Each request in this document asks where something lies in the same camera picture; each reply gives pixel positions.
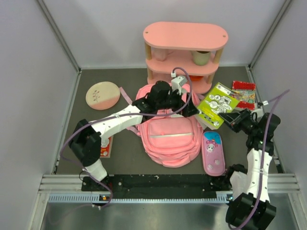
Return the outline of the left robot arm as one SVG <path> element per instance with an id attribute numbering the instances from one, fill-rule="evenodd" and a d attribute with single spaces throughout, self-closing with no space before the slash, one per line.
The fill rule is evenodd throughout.
<path id="1" fill-rule="evenodd" d="M 103 143 L 124 129 L 141 138 L 154 162 L 168 168 L 182 167 L 200 152 L 202 128 L 194 117 L 199 103 L 187 84 L 178 89 L 165 81 L 145 85 L 134 102 L 104 121 L 81 120 L 69 147 L 98 190 L 106 189 L 109 183 L 100 160 Z"/>

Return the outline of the pink student backpack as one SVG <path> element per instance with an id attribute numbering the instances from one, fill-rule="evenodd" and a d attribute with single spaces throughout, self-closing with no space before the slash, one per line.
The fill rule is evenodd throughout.
<path id="1" fill-rule="evenodd" d="M 201 150 L 203 128 L 194 116 L 171 115 L 162 109 L 158 115 L 127 130 L 142 140 L 145 152 L 156 163 L 168 168 L 182 167 L 193 161 Z"/>

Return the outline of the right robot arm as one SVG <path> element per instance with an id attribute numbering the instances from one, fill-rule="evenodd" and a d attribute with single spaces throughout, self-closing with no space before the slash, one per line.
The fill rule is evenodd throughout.
<path id="1" fill-rule="evenodd" d="M 281 119 L 265 113 L 258 121 L 248 109 L 219 116 L 231 130 L 248 137 L 248 167 L 234 164 L 224 177 L 225 186 L 233 190 L 225 221 L 232 230 L 265 230 L 276 216 L 268 195 L 268 175 L 274 154 L 272 138 Z"/>

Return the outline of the green book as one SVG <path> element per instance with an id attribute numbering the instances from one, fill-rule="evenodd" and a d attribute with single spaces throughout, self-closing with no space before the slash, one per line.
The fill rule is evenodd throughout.
<path id="1" fill-rule="evenodd" d="M 195 115 L 195 118 L 204 128 L 208 127 L 211 130 L 216 130 L 224 122 L 219 114 L 231 113 L 241 98 L 241 94 L 219 82 L 201 100 L 197 107 L 200 114 Z"/>

